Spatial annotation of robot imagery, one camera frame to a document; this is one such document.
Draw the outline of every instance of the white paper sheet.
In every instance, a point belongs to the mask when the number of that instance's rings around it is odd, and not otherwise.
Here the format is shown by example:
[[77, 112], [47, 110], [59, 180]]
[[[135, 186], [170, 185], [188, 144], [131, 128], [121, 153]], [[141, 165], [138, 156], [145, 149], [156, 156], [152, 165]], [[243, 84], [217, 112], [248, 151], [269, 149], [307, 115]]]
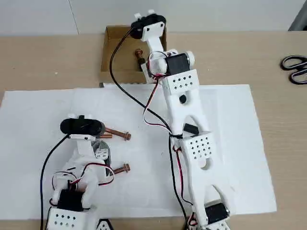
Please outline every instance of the white paper sheet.
[[[145, 102], [152, 86], [124, 88]], [[237, 214], [275, 211], [271, 176], [249, 86], [201, 86], [201, 98], [225, 173], [236, 191]], [[151, 108], [166, 117], [162, 89], [158, 89]], [[119, 174], [112, 184], [97, 190], [94, 203], [100, 216], [182, 215], [172, 188], [167, 133], [143, 123], [142, 108], [114, 85], [106, 85], [103, 89], [5, 93], [0, 109], [0, 219], [39, 218], [40, 170], [47, 153], [63, 137], [59, 125], [68, 113], [92, 114], [107, 127], [132, 134], [130, 141], [118, 137], [106, 140], [112, 167], [128, 162], [131, 172]], [[73, 141], [64, 142], [46, 167], [45, 213], [52, 194], [51, 176], [70, 158], [74, 145]], [[189, 199], [186, 186], [184, 196]]]

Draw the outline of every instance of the bolt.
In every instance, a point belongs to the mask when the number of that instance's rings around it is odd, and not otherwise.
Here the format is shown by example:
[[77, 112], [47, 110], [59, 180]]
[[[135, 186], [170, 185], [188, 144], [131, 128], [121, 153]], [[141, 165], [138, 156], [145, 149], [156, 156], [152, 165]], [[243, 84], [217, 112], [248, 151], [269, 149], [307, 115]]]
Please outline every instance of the bolt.
[[114, 174], [118, 174], [118, 173], [122, 173], [122, 172], [128, 173], [129, 171], [130, 171], [129, 164], [124, 164], [122, 167], [115, 169]]
[[113, 134], [103, 134], [99, 138], [113, 138]]
[[146, 60], [143, 58], [143, 51], [141, 49], [136, 49], [135, 52], [134, 52], [137, 60], [138, 60], [138, 64], [139, 64], [139, 67], [140, 69], [141, 68], [141, 65], [144, 64], [146, 62]]
[[110, 128], [107, 128], [107, 127], [106, 127], [106, 132], [114, 134], [116, 136], [120, 136], [120, 137], [124, 138], [125, 140], [130, 140], [131, 139], [131, 134], [129, 132], [122, 133], [122, 132], [119, 132], [119, 131], [116, 131], [116, 130], [113, 130], [113, 129], [110, 129]]
[[142, 55], [143, 55], [143, 51], [141, 49], [136, 49], [135, 52], [134, 52], [135, 56], [140, 59], [140, 58], [143, 58]]

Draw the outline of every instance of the mounting hole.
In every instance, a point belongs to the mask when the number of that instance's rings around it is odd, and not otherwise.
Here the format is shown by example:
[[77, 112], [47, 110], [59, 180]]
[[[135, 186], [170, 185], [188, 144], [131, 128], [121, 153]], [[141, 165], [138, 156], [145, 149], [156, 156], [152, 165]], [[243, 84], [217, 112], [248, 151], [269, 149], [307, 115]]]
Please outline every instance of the mounting hole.
[[182, 103], [182, 104], [184, 104], [185, 102], [187, 102], [187, 97], [186, 97], [186, 95], [181, 95], [180, 97], [179, 97], [179, 100], [180, 100], [180, 103]]

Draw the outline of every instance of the scissors handle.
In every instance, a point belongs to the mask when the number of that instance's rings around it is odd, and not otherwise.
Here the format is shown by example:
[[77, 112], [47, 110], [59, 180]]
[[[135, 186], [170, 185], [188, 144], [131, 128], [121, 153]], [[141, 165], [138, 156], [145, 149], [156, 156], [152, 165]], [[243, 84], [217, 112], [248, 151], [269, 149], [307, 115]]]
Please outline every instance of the scissors handle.
[[306, 85], [307, 80], [297, 80], [296, 77], [307, 73], [307, 69], [302, 68], [301, 70], [290, 74], [289, 81], [295, 85]]
[[[288, 60], [300, 60], [301, 62], [298, 63], [298, 64], [287, 66], [286, 62]], [[302, 56], [302, 55], [287, 56], [280, 63], [280, 68], [282, 68], [283, 70], [293, 70], [293, 69], [299, 70], [301, 68], [304, 68], [304, 66], [307, 66], [307, 57]]]

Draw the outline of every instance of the white wall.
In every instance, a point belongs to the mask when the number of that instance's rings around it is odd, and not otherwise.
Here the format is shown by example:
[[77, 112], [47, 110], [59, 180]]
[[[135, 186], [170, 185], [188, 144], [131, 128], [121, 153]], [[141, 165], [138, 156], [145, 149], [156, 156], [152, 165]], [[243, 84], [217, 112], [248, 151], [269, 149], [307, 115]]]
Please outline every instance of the white wall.
[[155, 9], [168, 31], [287, 30], [305, 0], [0, 0], [0, 35], [101, 33]]

